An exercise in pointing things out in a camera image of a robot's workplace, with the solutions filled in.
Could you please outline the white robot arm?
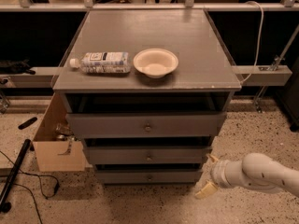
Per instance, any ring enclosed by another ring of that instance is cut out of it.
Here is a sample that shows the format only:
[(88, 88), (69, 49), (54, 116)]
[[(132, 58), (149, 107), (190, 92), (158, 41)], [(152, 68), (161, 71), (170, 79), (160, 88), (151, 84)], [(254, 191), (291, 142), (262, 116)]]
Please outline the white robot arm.
[(244, 189), (263, 193), (282, 190), (299, 197), (299, 172), (261, 153), (250, 153), (240, 161), (219, 160), (208, 155), (213, 165), (211, 180), (195, 194), (197, 199), (213, 195), (218, 189)]

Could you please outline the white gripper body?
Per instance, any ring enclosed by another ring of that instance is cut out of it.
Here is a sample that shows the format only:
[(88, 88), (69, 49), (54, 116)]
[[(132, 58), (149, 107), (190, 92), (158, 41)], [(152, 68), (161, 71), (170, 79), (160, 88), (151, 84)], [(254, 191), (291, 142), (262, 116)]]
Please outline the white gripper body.
[(228, 182), (225, 175), (225, 168), (229, 162), (225, 161), (216, 161), (213, 163), (210, 174), (213, 182), (223, 189), (230, 189), (232, 185)]

